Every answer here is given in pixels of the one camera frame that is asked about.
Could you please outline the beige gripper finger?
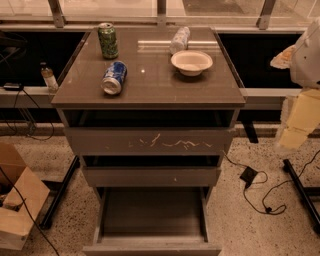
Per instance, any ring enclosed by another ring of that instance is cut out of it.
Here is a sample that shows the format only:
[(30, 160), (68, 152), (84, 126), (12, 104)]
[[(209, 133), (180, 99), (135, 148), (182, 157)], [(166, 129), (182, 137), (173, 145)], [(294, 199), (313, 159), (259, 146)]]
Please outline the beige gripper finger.
[(281, 124), (275, 138), (278, 153), (297, 150), (320, 124), (320, 90), (303, 89), (287, 96), (282, 105)]
[(277, 69), (289, 69), (294, 51), (294, 45), (287, 47), (270, 61), (270, 65)]

